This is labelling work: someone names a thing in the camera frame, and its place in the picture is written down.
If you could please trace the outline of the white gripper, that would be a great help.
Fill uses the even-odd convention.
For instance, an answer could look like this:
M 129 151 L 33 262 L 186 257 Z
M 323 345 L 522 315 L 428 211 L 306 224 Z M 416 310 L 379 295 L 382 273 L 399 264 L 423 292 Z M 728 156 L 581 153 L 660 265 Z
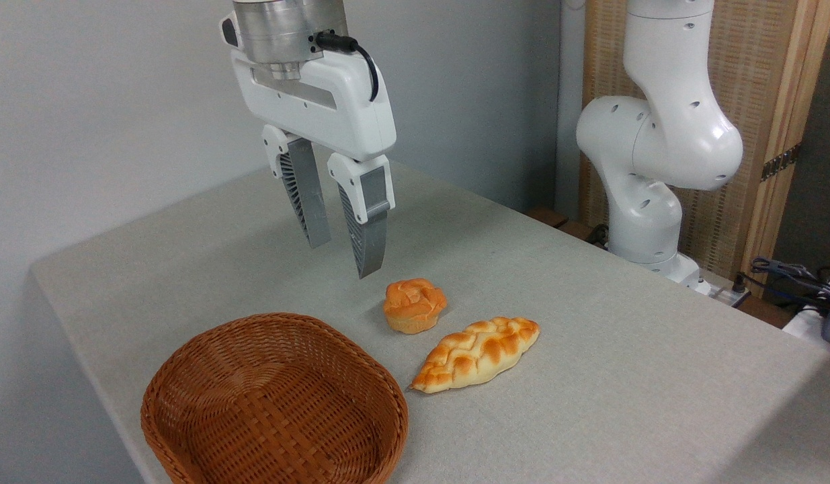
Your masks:
M 384 259 L 387 214 L 395 208 L 383 154 L 394 146 L 397 133 L 384 80 L 370 102 L 370 72 L 358 53 L 327 51 L 304 64 L 298 80 L 274 79 L 237 49 L 231 50 L 231 63 L 247 107 L 269 124 L 262 138 L 272 174 L 282 180 L 310 247 L 331 240 L 313 141 L 337 151 L 327 165 L 338 185 L 358 276 L 377 272 Z

